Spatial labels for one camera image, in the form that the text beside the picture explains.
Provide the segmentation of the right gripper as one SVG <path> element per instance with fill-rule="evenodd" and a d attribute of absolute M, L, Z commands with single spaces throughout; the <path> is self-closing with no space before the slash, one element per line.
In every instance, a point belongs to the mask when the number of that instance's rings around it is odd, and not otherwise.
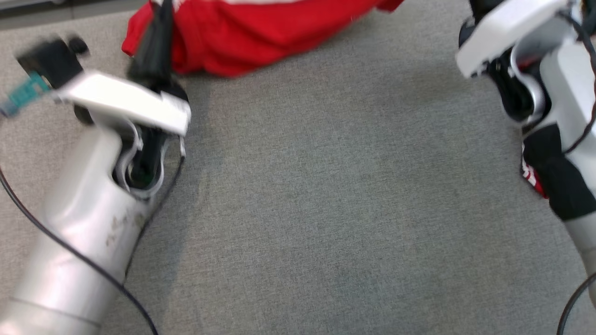
<path fill-rule="evenodd" d="M 458 36 L 458 47 L 470 38 L 479 22 L 504 0 L 469 0 L 472 15 L 464 20 Z"/>

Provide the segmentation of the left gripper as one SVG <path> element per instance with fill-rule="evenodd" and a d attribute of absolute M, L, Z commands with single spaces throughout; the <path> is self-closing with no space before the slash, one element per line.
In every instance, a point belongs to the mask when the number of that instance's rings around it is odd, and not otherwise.
<path fill-rule="evenodd" d="M 153 19 L 132 57 L 128 78 L 156 94 L 167 93 L 188 103 L 187 92 L 172 79 L 172 0 L 163 0 L 152 8 Z"/>

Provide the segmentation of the red shorts white trim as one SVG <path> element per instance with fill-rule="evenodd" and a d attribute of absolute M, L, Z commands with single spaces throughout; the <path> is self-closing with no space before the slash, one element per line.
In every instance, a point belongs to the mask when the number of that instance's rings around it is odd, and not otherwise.
<path fill-rule="evenodd" d="M 309 52 L 405 0 L 172 0 L 172 67 L 232 78 Z"/>

